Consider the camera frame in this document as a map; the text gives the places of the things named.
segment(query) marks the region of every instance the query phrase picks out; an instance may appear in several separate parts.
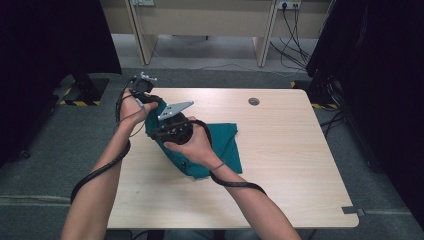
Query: wall outlet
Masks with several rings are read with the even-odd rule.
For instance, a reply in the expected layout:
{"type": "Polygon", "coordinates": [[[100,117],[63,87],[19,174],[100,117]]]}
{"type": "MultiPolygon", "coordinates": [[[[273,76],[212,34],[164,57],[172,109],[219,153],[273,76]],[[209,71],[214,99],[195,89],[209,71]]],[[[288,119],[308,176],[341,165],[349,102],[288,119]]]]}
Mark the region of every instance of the wall outlet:
{"type": "Polygon", "coordinates": [[[134,6],[155,6],[154,0],[131,0],[134,6]]]}
{"type": "Polygon", "coordinates": [[[301,2],[302,2],[301,0],[280,0],[278,4],[278,9],[281,9],[281,10],[284,9],[283,8],[284,3],[287,4],[286,10],[299,9],[301,2]]]}

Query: person's left hand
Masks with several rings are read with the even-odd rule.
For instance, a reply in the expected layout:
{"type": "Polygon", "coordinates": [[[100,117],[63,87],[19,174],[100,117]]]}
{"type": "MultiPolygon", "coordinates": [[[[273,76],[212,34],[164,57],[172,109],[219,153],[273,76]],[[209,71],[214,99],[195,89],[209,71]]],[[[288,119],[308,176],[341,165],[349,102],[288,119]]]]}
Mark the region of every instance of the person's left hand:
{"type": "MultiPolygon", "coordinates": [[[[122,98],[125,98],[126,96],[131,95],[129,89],[125,89],[124,95],[122,98]]],[[[142,122],[144,119],[146,119],[146,116],[149,114],[149,112],[152,109],[157,108],[158,103],[146,103],[143,105],[144,110],[142,107],[137,103],[134,97],[127,97],[122,101],[121,105],[121,112],[120,112],[120,119],[121,122],[130,122],[134,126],[138,123],[142,122]]]]}

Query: teal towel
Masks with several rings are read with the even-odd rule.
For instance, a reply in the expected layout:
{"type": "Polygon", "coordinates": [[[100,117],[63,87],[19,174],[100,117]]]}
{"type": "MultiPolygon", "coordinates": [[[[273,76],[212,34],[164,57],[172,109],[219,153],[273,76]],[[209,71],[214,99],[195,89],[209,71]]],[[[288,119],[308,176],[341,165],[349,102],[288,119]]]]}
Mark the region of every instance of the teal towel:
{"type": "MultiPolygon", "coordinates": [[[[146,118],[146,133],[162,126],[162,122],[157,116],[165,109],[166,103],[162,101],[159,106],[152,110],[146,118]]],[[[212,137],[212,149],[215,154],[236,173],[242,173],[240,156],[238,153],[235,135],[237,125],[235,123],[216,123],[207,124],[212,137]]],[[[192,176],[195,179],[209,176],[209,170],[199,164],[188,160],[184,155],[178,152],[172,152],[163,146],[161,141],[156,141],[168,159],[184,174],[192,176]]]]}

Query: table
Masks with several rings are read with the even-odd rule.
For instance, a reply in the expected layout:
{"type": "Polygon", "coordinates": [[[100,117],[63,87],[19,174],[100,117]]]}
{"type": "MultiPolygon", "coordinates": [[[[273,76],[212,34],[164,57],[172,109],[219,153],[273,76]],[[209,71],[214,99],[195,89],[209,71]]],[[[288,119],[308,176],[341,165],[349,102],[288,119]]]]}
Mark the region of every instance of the table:
{"type": "MultiPolygon", "coordinates": [[[[156,88],[168,103],[206,123],[237,123],[242,176],[265,189],[295,228],[351,228],[352,202],[302,90],[156,88]],[[248,100],[257,98],[257,106],[248,100]]],[[[131,139],[108,228],[248,228],[227,191],[181,173],[145,134],[131,139]]]]}

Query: hand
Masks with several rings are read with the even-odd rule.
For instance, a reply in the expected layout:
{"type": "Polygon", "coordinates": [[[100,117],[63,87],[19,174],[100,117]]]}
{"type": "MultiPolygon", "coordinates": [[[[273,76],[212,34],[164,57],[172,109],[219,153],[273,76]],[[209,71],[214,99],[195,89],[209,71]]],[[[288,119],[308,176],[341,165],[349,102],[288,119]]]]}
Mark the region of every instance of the hand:
{"type": "MultiPolygon", "coordinates": [[[[127,88],[125,89],[122,98],[125,98],[128,95],[131,95],[131,93],[127,88]]],[[[155,109],[157,106],[158,103],[156,102],[146,103],[143,105],[143,110],[134,97],[127,97],[122,101],[121,104],[120,119],[122,122],[129,122],[133,126],[135,126],[138,123],[142,122],[144,119],[146,119],[146,116],[149,114],[149,112],[152,109],[155,109]]]]}
{"type": "MultiPolygon", "coordinates": [[[[196,120],[195,117],[189,117],[188,119],[196,120]]],[[[212,150],[205,130],[197,124],[193,124],[193,135],[187,143],[178,145],[173,142],[165,142],[164,146],[209,169],[215,167],[221,161],[212,150]]]]}

